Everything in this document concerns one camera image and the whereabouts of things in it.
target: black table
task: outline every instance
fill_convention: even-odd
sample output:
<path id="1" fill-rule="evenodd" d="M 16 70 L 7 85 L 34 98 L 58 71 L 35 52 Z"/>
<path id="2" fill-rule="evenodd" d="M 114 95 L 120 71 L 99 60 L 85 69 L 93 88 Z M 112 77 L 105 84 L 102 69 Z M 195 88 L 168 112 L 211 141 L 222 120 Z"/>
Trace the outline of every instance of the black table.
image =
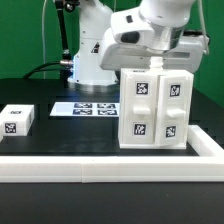
<path id="1" fill-rule="evenodd" d="M 119 93 L 79 93 L 59 80 L 1 80 L 1 109 L 34 104 L 36 118 L 29 136 L 4 138 L 0 155 L 197 156 L 189 145 L 187 151 L 120 150 L 117 118 L 52 118 L 55 101 L 118 102 Z M 223 122 L 224 110 L 194 90 L 190 123 L 222 146 Z M 5 183 L 0 198 L 1 223 L 224 223 L 223 183 Z"/>

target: cable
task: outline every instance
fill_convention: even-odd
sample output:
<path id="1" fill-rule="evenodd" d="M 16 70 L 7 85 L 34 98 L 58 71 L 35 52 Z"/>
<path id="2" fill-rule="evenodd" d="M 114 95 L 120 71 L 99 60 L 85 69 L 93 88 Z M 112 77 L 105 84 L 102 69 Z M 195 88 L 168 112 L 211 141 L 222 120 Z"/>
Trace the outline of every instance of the cable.
<path id="1" fill-rule="evenodd" d="M 40 69 L 33 70 L 34 72 L 52 72 L 52 71 L 71 71 L 69 68 L 50 68 L 50 69 Z"/>
<path id="2" fill-rule="evenodd" d="M 45 67 L 48 67 L 48 66 L 51 66 L 51 65 L 60 65 L 60 62 L 59 61 L 54 61 L 54 62 L 49 62 L 49 63 L 45 63 L 43 65 L 40 65 L 38 67 L 36 67 L 35 69 L 33 69 L 32 71 L 28 72 L 27 74 L 25 74 L 23 76 L 23 79 L 29 79 L 29 77 L 35 73 L 37 70 L 39 71 L 40 69 L 42 68 L 45 68 Z"/>
<path id="3" fill-rule="evenodd" d="M 43 46 L 43 62 L 46 63 L 46 40 L 45 40 L 45 14 L 46 14 L 47 0 L 44 1 L 42 10 L 42 46 Z"/>
<path id="4" fill-rule="evenodd" d="M 116 12 L 116 8 L 117 8 L 117 0 L 114 0 L 114 12 Z"/>
<path id="5" fill-rule="evenodd" d="M 198 10 L 199 10 L 199 18 L 200 18 L 200 23 L 201 23 L 201 29 L 202 29 L 202 34 L 203 34 L 203 39 L 204 39 L 204 44 L 205 44 L 205 54 L 209 54 L 209 47 L 206 41 L 206 28 L 205 28 L 205 20 L 204 20 L 204 14 L 203 14 L 203 6 L 202 6 L 202 1 L 198 0 Z"/>

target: black square marker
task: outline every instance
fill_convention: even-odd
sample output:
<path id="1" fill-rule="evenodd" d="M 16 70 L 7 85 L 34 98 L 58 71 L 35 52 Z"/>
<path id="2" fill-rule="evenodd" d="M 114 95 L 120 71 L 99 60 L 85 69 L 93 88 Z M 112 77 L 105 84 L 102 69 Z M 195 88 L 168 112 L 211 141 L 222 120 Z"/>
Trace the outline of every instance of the black square marker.
<path id="1" fill-rule="evenodd" d="M 137 82 L 136 83 L 136 94 L 137 95 L 148 95 L 149 94 L 149 83 Z"/>
<path id="2" fill-rule="evenodd" d="M 134 135 L 146 135 L 146 124 L 134 124 Z"/>
<path id="3" fill-rule="evenodd" d="M 170 97 L 180 96 L 180 85 L 171 85 L 170 86 Z"/>
<path id="4" fill-rule="evenodd" d="M 5 123 L 5 133 L 15 134 L 16 133 L 16 123 Z"/>
<path id="5" fill-rule="evenodd" d="M 166 138 L 173 138 L 176 136 L 177 126 L 166 127 Z"/>

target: black cable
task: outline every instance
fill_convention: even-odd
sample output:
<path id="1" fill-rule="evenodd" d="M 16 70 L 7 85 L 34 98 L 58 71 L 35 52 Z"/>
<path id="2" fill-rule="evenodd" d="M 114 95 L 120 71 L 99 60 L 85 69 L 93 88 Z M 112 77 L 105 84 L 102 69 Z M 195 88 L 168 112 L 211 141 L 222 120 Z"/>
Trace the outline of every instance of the black cable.
<path id="1" fill-rule="evenodd" d="M 40 66 L 36 67 L 35 69 L 33 69 L 32 71 L 30 71 L 30 72 L 28 72 L 27 74 L 25 74 L 25 75 L 23 76 L 23 79 L 29 79 L 29 77 L 30 77 L 33 73 L 35 73 L 35 72 L 41 70 L 41 68 L 45 68 L 45 67 L 48 67 L 48 66 L 51 66 L 51 65 L 60 65 L 60 62 L 59 62 L 59 61 L 54 61 L 54 62 L 48 62 L 48 63 L 45 63 L 45 64 L 43 64 L 43 65 L 40 65 Z"/>
<path id="2" fill-rule="evenodd" d="M 51 72 L 51 71 L 71 71 L 69 68 L 50 68 L 35 70 L 35 72 Z"/>

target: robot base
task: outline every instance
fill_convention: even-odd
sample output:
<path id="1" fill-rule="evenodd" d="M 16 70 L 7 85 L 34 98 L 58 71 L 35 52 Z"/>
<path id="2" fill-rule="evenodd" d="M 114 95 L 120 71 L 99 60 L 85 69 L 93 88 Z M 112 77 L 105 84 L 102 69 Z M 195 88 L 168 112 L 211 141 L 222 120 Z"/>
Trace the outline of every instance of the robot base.
<path id="1" fill-rule="evenodd" d="M 89 93 L 108 93 L 108 92 L 118 91 L 120 87 L 118 83 L 87 84 L 87 83 L 82 83 L 72 78 L 69 78 L 68 88 L 76 89 L 83 92 L 89 92 Z"/>

